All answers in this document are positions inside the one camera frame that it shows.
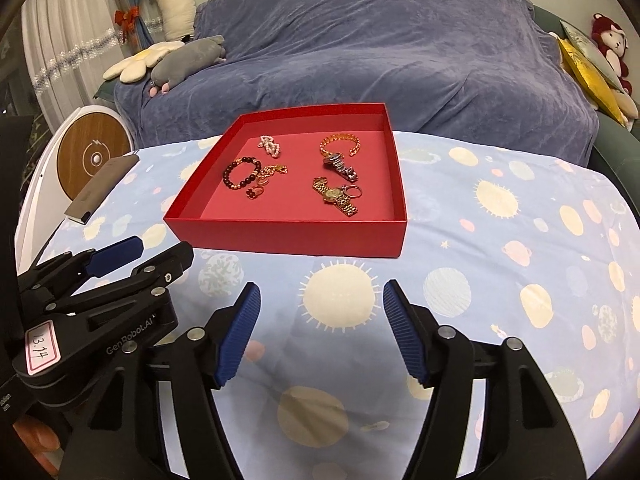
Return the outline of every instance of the red tray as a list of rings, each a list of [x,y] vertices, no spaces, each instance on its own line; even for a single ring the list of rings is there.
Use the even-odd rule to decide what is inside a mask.
[[[312,188],[325,176],[330,187],[348,184],[323,167],[319,145],[335,132],[357,135],[362,146],[346,165],[358,173],[363,195],[347,217],[325,204]],[[281,145],[273,159],[258,148],[260,136]],[[353,143],[328,149],[348,154]],[[254,156],[266,165],[284,164],[287,174],[270,178],[264,193],[249,200],[245,191],[222,182],[229,163]],[[239,182],[253,168],[241,164],[231,174]],[[385,105],[320,105],[269,110],[240,116],[213,146],[164,216],[174,234],[194,247],[254,253],[397,258],[406,230],[406,208],[398,154]]]

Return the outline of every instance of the flower-shaped cushion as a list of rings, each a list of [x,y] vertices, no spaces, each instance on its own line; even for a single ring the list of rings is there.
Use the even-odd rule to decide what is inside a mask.
[[[120,76],[123,83],[135,83],[146,74],[147,68],[155,67],[169,52],[184,46],[181,41],[162,41],[155,43],[141,52],[129,56],[108,69],[102,78],[105,81]]]

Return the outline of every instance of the wooden disc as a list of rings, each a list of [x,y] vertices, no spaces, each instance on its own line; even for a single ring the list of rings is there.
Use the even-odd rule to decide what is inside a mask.
[[[60,142],[57,163],[62,189],[73,200],[110,158],[131,149],[116,118],[101,112],[80,117]]]

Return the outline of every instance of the red bow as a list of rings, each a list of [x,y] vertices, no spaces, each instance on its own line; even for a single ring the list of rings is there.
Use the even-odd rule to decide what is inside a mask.
[[[138,7],[131,7],[129,12],[122,12],[116,10],[116,15],[113,21],[116,25],[119,25],[122,29],[122,39],[127,42],[129,34],[132,34],[136,28],[136,18],[140,15],[140,9]]]

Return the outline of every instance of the brown case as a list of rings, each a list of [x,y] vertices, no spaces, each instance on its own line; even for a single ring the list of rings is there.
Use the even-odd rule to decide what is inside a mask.
[[[75,222],[86,224],[116,184],[139,160],[135,153],[108,160],[66,208],[65,215]]]

